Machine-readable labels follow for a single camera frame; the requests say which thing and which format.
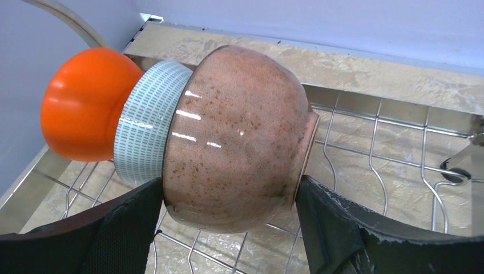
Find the brown speckled bowl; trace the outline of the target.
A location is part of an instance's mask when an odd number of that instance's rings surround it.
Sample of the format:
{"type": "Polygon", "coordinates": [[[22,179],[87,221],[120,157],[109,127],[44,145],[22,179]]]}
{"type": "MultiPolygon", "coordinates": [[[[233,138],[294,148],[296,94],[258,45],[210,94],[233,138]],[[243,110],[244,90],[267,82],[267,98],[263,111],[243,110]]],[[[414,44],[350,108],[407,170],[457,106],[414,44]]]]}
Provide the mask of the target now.
{"type": "Polygon", "coordinates": [[[214,50],[190,77],[171,122],[168,214],[203,231],[242,233],[290,210],[319,120],[288,69],[244,47],[214,50]]]}

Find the metal two-tier dish rack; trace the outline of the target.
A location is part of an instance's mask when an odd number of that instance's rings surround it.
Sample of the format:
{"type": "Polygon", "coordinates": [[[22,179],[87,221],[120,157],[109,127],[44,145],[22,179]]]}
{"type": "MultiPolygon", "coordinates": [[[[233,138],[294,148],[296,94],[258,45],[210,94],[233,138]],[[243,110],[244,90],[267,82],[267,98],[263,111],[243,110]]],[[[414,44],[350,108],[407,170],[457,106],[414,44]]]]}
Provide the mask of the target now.
{"type": "MultiPolygon", "coordinates": [[[[390,218],[483,234],[483,147],[472,144],[483,140],[482,76],[146,17],[125,49],[144,70],[160,58],[194,66],[224,44],[274,57],[307,84],[321,116],[308,174],[390,218]]],[[[133,188],[112,162],[72,162],[45,146],[1,197],[1,233],[27,232],[133,188]]],[[[146,273],[309,273],[296,209],[251,232],[218,235],[178,224],[162,207],[156,229],[146,273]]]]}

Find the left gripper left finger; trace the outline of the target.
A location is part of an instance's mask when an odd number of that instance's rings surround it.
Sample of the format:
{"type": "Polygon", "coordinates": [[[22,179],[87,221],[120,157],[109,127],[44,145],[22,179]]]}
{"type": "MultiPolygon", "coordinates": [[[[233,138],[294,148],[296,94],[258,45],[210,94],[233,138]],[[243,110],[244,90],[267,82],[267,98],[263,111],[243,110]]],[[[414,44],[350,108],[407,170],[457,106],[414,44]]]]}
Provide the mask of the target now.
{"type": "Polygon", "coordinates": [[[1,235],[1,273],[145,273],[162,201],[157,178],[65,219],[1,235]]]}

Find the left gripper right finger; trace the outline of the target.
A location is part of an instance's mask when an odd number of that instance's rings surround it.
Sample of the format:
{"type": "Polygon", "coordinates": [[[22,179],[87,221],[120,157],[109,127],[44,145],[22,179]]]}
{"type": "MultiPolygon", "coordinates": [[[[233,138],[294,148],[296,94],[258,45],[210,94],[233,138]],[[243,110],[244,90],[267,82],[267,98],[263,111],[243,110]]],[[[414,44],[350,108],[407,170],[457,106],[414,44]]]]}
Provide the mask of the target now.
{"type": "Polygon", "coordinates": [[[482,273],[483,237],[393,220],[302,177],[296,207],[311,273],[482,273]]]}

